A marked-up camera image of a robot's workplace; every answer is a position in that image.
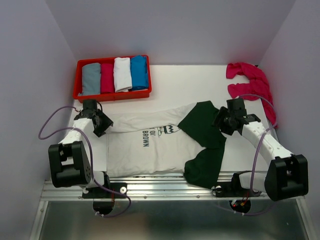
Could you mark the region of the cream and green t-shirt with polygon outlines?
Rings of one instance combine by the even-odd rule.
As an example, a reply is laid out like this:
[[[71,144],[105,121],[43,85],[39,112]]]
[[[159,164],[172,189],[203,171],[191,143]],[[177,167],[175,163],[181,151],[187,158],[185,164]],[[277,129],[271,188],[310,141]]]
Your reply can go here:
[[[194,186],[218,181],[226,138],[213,126],[218,109],[202,101],[149,113],[113,114],[107,131],[110,177],[182,173]]]

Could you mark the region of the red plastic tray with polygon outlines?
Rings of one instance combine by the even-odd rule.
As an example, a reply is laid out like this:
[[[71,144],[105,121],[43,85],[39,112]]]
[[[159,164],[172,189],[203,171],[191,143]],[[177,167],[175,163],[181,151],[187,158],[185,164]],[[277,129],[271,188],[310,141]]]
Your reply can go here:
[[[81,59],[77,62],[77,66],[76,66],[76,70],[75,70],[75,80],[74,80],[73,93],[72,93],[73,99],[78,100],[80,103],[82,103],[86,99],[95,99],[99,102],[107,102],[107,101],[120,101],[120,100],[149,98],[150,93],[152,92],[150,61],[149,61],[148,55],[142,54],[142,56],[146,58],[146,68],[147,68],[147,73],[148,73],[148,75],[147,75],[148,76],[148,89],[128,91],[128,92],[104,93],[104,94],[81,96],[80,93],[83,90],[83,88],[82,88],[82,67],[87,64],[92,64],[92,63],[113,64],[115,57]]]

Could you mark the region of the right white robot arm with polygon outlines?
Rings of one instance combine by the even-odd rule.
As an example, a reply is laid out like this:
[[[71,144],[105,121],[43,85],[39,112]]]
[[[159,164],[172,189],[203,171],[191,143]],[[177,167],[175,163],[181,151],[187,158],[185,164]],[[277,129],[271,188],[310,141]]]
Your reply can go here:
[[[309,192],[308,161],[283,147],[255,114],[248,114],[242,98],[230,99],[219,109],[213,125],[231,136],[238,132],[255,147],[252,169],[234,173],[228,191],[258,197],[265,193],[277,202]]]

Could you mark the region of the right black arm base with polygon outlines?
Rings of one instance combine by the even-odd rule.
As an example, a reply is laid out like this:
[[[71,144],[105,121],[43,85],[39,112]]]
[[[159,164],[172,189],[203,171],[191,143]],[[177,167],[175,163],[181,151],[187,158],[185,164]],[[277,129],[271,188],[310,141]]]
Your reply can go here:
[[[258,197],[260,194],[250,191],[251,171],[240,171],[232,175],[229,181],[220,181],[211,187],[211,194],[217,198]],[[261,192],[264,189],[266,174],[256,173],[253,178],[252,191]]]

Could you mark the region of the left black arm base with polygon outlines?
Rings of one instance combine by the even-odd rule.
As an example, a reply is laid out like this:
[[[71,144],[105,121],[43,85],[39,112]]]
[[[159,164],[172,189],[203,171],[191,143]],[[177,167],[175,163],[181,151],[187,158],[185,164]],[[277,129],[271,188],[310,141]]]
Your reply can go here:
[[[104,188],[111,190],[106,191],[98,186],[95,187],[86,187],[82,190],[82,198],[83,199],[125,199],[128,185],[125,182],[110,182],[109,176],[104,173],[104,184],[102,185]]]

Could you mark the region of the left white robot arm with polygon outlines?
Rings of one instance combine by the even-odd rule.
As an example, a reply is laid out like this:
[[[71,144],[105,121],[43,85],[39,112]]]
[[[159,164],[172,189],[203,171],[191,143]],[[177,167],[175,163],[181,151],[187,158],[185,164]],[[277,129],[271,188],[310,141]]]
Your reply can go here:
[[[111,193],[107,175],[107,129],[111,126],[113,121],[97,100],[83,101],[66,136],[48,148],[51,181],[56,188],[94,188],[100,197]]]

